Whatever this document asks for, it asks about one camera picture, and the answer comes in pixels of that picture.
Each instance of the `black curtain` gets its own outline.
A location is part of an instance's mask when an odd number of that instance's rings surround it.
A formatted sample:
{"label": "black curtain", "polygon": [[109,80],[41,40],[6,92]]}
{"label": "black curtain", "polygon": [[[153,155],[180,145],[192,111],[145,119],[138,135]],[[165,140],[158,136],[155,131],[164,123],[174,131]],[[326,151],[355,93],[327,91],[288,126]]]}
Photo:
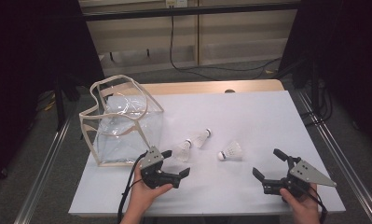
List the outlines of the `black curtain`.
{"label": "black curtain", "polygon": [[37,99],[54,90],[76,100],[76,86],[104,78],[77,0],[0,0],[0,171],[33,124]]}
{"label": "black curtain", "polygon": [[300,7],[296,12],[279,66],[279,72],[290,71],[293,75],[295,88],[305,86],[311,79],[312,63],[326,54],[342,2],[342,0],[302,1],[309,4]]}
{"label": "black curtain", "polygon": [[372,2],[345,1],[319,62],[331,92],[372,139]]}

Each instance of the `cable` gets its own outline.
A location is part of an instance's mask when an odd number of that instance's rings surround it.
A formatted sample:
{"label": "cable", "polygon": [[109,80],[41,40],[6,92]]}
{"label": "cable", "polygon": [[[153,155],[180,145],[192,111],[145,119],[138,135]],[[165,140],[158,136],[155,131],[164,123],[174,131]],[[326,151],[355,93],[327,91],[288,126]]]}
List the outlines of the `cable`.
{"label": "cable", "polygon": [[52,95],[54,93],[54,91],[49,91],[49,92],[44,92],[44,93],[42,93],[42,94],[40,94],[40,96],[38,97],[38,98],[40,98],[40,99],[38,99],[38,103],[40,103],[40,102],[42,102],[42,101],[45,101],[45,100],[47,100],[48,98],[49,98],[49,96],[50,95]]}
{"label": "cable", "polygon": [[[324,90],[323,90],[324,94],[322,94],[322,100],[323,100],[323,104],[322,106],[325,105],[325,111],[324,113],[318,118],[318,120],[315,120],[313,122],[310,122],[310,123],[307,123],[305,124],[305,127],[309,127],[311,125],[317,125],[317,124],[321,124],[327,120],[329,120],[333,114],[333,103],[332,103],[332,97],[331,97],[331,93],[327,90],[326,87],[324,87]],[[327,95],[328,95],[328,102],[329,102],[329,106],[327,105],[326,101],[325,101],[325,93],[327,92]]]}
{"label": "cable", "polygon": [[233,69],[233,68],[224,68],[224,67],[215,67],[215,66],[193,66],[193,67],[188,67],[188,68],[179,68],[174,64],[173,58],[172,58],[173,36],[174,36],[174,34],[173,34],[174,33],[174,17],[171,16],[171,19],[172,19],[172,30],[171,30],[171,45],[170,45],[170,50],[169,50],[169,58],[170,58],[170,62],[171,62],[172,67],[174,69],[176,69],[178,72],[190,73],[190,74],[194,74],[194,75],[197,75],[197,76],[200,76],[200,77],[204,77],[204,78],[207,78],[207,79],[218,81],[218,79],[215,79],[215,78],[212,78],[212,77],[206,77],[203,74],[192,72],[192,71],[189,71],[189,70],[192,70],[192,69],[219,69],[219,70],[226,70],[226,71],[232,71],[232,72],[248,72],[248,71],[253,71],[253,70],[257,70],[257,69],[262,68],[262,71],[260,72],[260,74],[257,77],[252,78],[252,79],[257,79],[257,78],[262,76],[264,68],[266,66],[268,66],[271,63],[277,62],[282,58],[282,57],[276,58],[276,59],[273,59],[273,60],[271,60],[267,63],[264,63],[261,66],[254,67],[254,68],[246,68],[246,69]]}
{"label": "cable", "polygon": [[325,93],[326,87],[319,88],[319,89],[322,89],[322,91],[320,93],[320,99],[322,100],[322,103],[318,107],[319,111],[312,110],[311,112],[305,112],[305,113],[299,114],[299,116],[302,119],[305,119],[308,116],[313,115],[315,113],[317,113],[318,115],[321,115],[320,110],[322,110],[326,106],[326,100],[325,100],[325,97],[324,97],[324,93]]}
{"label": "cable", "polygon": [[290,64],[288,67],[284,68],[282,71],[280,71],[278,74],[276,74],[274,77],[272,77],[271,79],[282,79],[283,77],[287,76],[288,74],[290,74],[290,72],[299,67],[301,64],[303,64],[304,62],[306,62],[307,59],[306,58],[301,58],[299,59],[298,61]]}
{"label": "cable", "polygon": [[130,177],[128,178],[128,183],[127,183],[127,186],[125,187],[125,190],[124,192],[122,193],[122,199],[121,199],[121,202],[119,203],[119,207],[118,207],[118,212],[117,212],[117,223],[120,223],[121,222],[121,219],[122,219],[122,209],[124,208],[124,204],[125,204],[125,201],[127,200],[127,197],[128,197],[128,194],[131,190],[131,187],[136,184],[137,182],[143,180],[143,179],[140,179],[140,180],[137,180],[135,181],[132,185],[131,185],[131,180],[132,180],[132,177],[133,177],[133,173],[135,171],[135,168],[136,168],[136,165],[138,164],[139,160],[141,160],[145,154],[147,154],[147,152],[143,153],[142,155],[139,156],[138,159],[136,159],[135,163],[133,164],[132,166],[132,169],[131,169],[131,173],[130,173]]}
{"label": "cable", "polygon": [[296,187],[298,190],[301,190],[304,194],[306,194],[308,197],[310,197],[312,200],[314,200],[317,204],[319,204],[322,207],[322,214],[320,215],[320,220],[319,221],[320,221],[321,224],[324,224],[325,218],[327,217],[327,214],[328,214],[328,211],[325,208],[325,206],[323,204],[323,201],[322,201],[322,198],[320,198],[319,193],[317,193],[317,190],[310,187],[310,189],[312,189],[316,193],[316,195],[317,195],[317,198],[316,198],[313,195],[311,195],[308,191],[301,188],[300,186],[298,186],[298,185],[293,185],[293,186]]}

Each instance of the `black pole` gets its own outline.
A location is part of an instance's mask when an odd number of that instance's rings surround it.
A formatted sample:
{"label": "black pole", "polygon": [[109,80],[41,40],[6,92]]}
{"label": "black pole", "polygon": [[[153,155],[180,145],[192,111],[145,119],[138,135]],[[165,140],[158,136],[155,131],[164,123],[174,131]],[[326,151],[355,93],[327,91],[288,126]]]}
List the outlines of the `black pole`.
{"label": "black pole", "polygon": [[291,10],[298,9],[304,6],[321,4],[319,1],[305,2],[285,2],[285,3],[269,3],[269,4],[249,4],[235,6],[216,6],[216,7],[177,7],[177,8],[158,8],[147,10],[133,11],[114,11],[114,12],[97,12],[84,13],[81,16],[54,16],[46,17],[48,21],[110,21],[124,20],[137,18],[153,18],[153,17],[170,17],[170,16],[188,16],[188,15],[203,15],[203,14],[220,14],[220,13],[236,13],[236,12],[253,12],[253,11],[274,11],[274,10]]}
{"label": "black pole", "polygon": [[320,108],[319,108],[319,73],[317,69],[317,63],[315,60],[311,62],[311,107],[314,113],[320,117]]}
{"label": "black pole", "polygon": [[58,116],[58,126],[57,131],[61,129],[66,120],[66,115],[64,113],[64,105],[63,105],[63,98],[62,98],[62,88],[61,88],[61,80],[59,74],[54,74],[55,76],[55,83],[54,83],[54,92],[55,92],[55,105],[57,106],[57,116]]}

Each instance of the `wall outlet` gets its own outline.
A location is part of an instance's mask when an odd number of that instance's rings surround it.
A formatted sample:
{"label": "wall outlet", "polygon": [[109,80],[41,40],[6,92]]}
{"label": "wall outlet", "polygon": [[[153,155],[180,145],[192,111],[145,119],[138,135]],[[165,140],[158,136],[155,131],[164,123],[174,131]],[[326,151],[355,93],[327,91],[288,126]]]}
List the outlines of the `wall outlet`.
{"label": "wall outlet", "polygon": [[176,0],[176,7],[188,7],[188,0]]}
{"label": "wall outlet", "polygon": [[176,7],[176,0],[165,0],[166,8]]}

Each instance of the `black cable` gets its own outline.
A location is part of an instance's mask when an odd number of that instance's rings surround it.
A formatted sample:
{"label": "black cable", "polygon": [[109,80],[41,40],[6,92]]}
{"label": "black cable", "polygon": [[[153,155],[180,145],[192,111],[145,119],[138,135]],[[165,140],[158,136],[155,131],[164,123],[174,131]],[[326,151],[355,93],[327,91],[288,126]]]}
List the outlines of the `black cable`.
{"label": "black cable", "polygon": [[40,98],[40,99],[38,99],[38,103],[40,103],[40,102],[42,102],[42,101],[45,101],[47,98],[49,98],[49,96],[51,96],[52,94],[54,93],[54,91],[49,91],[48,92],[48,94],[47,94],[47,96],[45,96],[45,97],[42,97],[42,96],[39,96],[38,98]]}
{"label": "black cable", "polygon": [[[322,100],[322,103],[319,104],[318,111],[312,110],[311,112],[305,112],[305,113],[299,114],[299,116],[302,119],[305,119],[308,116],[313,115],[313,114],[318,114],[321,118],[325,117],[325,115],[327,113],[327,110],[328,110],[328,108],[326,107],[327,103],[326,103],[326,100],[325,100],[325,90],[326,90],[326,87],[322,88],[322,91],[320,93],[320,99]],[[321,110],[323,108],[325,108],[325,111],[322,115]]]}
{"label": "black cable", "polygon": [[[54,106],[54,105],[56,104],[55,97],[57,97],[57,96],[55,95],[54,91],[53,91],[50,95],[52,95],[52,96],[54,96],[54,97],[52,97],[52,98],[48,101],[48,103],[47,103],[46,105],[43,105],[43,106],[41,106],[40,108],[37,108],[37,109],[35,110],[35,112],[38,113],[38,112],[43,111],[43,110],[49,110],[49,107],[50,107],[50,106]],[[39,100],[38,103],[40,104],[41,102],[43,102],[44,100],[46,100],[50,95],[46,96],[44,99]]]}
{"label": "black cable", "polygon": [[332,109],[330,110],[330,109],[328,109],[328,105],[327,105],[327,102],[326,102],[326,100],[325,100],[325,91],[326,91],[326,88],[324,88],[323,90],[322,90],[322,107],[320,108],[320,109],[323,109],[323,107],[325,107],[325,110],[324,110],[324,112],[323,112],[323,114],[322,114],[322,118],[325,118],[325,116],[327,115],[327,113],[331,113],[330,111],[332,111]]}
{"label": "black cable", "polygon": [[293,186],[296,187],[298,190],[302,191],[304,194],[306,194],[308,197],[310,197],[312,200],[314,200],[317,204],[319,204],[322,207],[322,214],[320,215],[319,221],[320,221],[321,224],[324,224],[325,218],[327,217],[327,214],[328,214],[328,211],[325,208],[325,206],[323,204],[323,201],[322,201],[322,198],[320,198],[319,193],[317,193],[317,190],[310,187],[310,189],[312,189],[316,193],[316,195],[317,195],[317,198],[316,198],[313,195],[311,195],[308,191],[301,188],[300,186],[298,186],[296,184],[294,184]]}
{"label": "black cable", "polygon": [[306,58],[299,59],[298,61],[296,61],[296,62],[290,64],[289,66],[287,66],[286,68],[284,68],[282,71],[280,71],[278,74],[276,74],[271,79],[282,79],[282,78],[284,78],[285,76],[289,75],[291,73],[291,71],[293,71],[293,69],[299,67],[300,65],[302,65],[306,61],[307,61]]}
{"label": "black cable", "polygon": [[328,100],[329,100],[329,109],[328,109],[328,105],[326,106],[326,112],[324,112],[324,115],[319,117],[318,120],[315,120],[313,122],[310,122],[310,123],[307,123],[305,124],[305,127],[309,127],[311,125],[317,125],[317,124],[321,124],[327,120],[329,120],[333,114],[333,103],[332,103],[332,97],[331,97],[331,93],[329,91],[327,91],[327,95],[328,95]]}
{"label": "black cable", "polygon": [[135,171],[135,168],[136,168],[136,165],[138,164],[139,160],[141,160],[145,154],[147,154],[147,152],[143,153],[142,155],[139,156],[138,159],[136,159],[135,163],[133,164],[132,166],[132,169],[131,169],[131,173],[130,173],[130,177],[128,178],[128,183],[127,183],[127,186],[125,187],[125,190],[124,192],[122,193],[122,199],[121,199],[121,202],[119,203],[119,207],[118,207],[118,212],[117,212],[117,224],[121,222],[121,219],[122,219],[122,209],[124,208],[124,204],[125,204],[125,201],[127,200],[127,197],[128,197],[128,194],[131,190],[131,187],[141,181],[142,179],[140,180],[137,180],[135,181],[132,185],[131,185],[131,180],[132,180],[132,177],[133,177],[133,173]]}
{"label": "black cable", "polygon": [[176,69],[178,72],[190,73],[190,74],[194,74],[194,75],[204,77],[204,78],[207,78],[207,79],[211,79],[211,80],[214,80],[214,81],[219,81],[218,79],[215,79],[215,78],[212,78],[212,77],[206,77],[205,75],[202,75],[202,74],[196,73],[196,72],[192,72],[192,71],[189,71],[189,70],[192,70],[192,69],[219,69],[219,70],[226,70],[226,71],[232,71],[232,72],[248,72],[248,71],[253,71],[253,70],[257,70],[257,69],[262,68],[262,71],[260,72],[260,74],[257,77],[252,78],[252,79],[257,79],[257,78],[262,76],[264,68],[266,66],[268,66],[271,63],[277,62],[282,58],[282,57],[276,58],[276,59],[273,59],[273,60],[271,60],[267,63],[264,63],[263,65],[260,65],[258,67],[246,68],[246,69],[234,69],[234,68],[224,68],[224,67],[216,67],[216,66],[193,66],[193,67],[188,67],[188,68],[179,68],[174,64],[173,58],[172,58],[173,36],[174,36],[174,34],[173,34],[174,33],[174,17],[171,17],[171,18],[172,18],[172,30],[171,30],[171,45],[170,45],[170,50],[169,50],[169,58],[170,58],[170,62],[171,62],[172,67],[174,69]]}

